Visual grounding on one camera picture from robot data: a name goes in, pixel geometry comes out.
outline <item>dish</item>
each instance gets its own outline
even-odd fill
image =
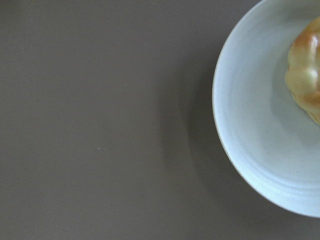
[[[213,80],[214,121],[239,174],[289,211],[320,217],[320,126],[285,83],[288,51],[318,0],[264,0],[235,26]]]

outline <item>gray table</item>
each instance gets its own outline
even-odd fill
[[[213,123],[222,46],[258,0],[0,3],[1,240],[308,240]]]

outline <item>white bowl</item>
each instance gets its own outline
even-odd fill
[[[316,17],[319,0],[264,0],[221,51],[212,103],[222,145],[242,177],[292,212],[320,217],[320,125],[285,84],[290,45]]]

